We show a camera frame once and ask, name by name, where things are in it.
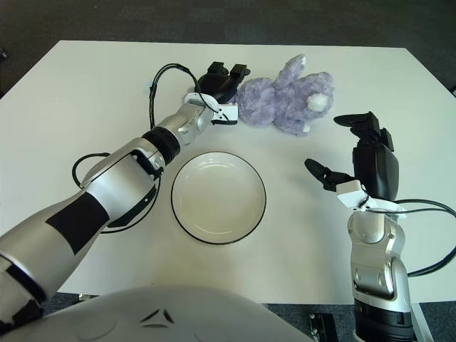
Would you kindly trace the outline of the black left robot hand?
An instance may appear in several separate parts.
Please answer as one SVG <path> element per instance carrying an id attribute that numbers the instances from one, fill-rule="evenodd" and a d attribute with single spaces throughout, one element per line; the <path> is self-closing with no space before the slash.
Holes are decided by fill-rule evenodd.
<path id="1" fill-rule="evenodd" d="M 213 114 L 213 125 L 236 125 L 238 109 L 234 102 L 237 89 L 245 76 L 250 74 L 247 65 L 235 64 L 228 71 L 223 62 L 214 61 L 198 80 L 200 92 L 212 96 L 218 103 Z"/>

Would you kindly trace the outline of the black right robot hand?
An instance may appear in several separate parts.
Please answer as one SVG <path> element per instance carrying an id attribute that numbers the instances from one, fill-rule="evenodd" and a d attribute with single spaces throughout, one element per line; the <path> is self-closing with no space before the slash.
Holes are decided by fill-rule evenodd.
<path id="1" fill-rule="evenodd" d="M 305 168 L 338 200 L 354 211 L 402 212 L 395 198 L 398 193 L 399 164 L 393 141 L 377 117 L 365 114 L 340 115 L 335 123 L 349 127 L 358 137 L 353 148 L 354 175 L 335 172 L 315 160 L 304 161 Z"/>

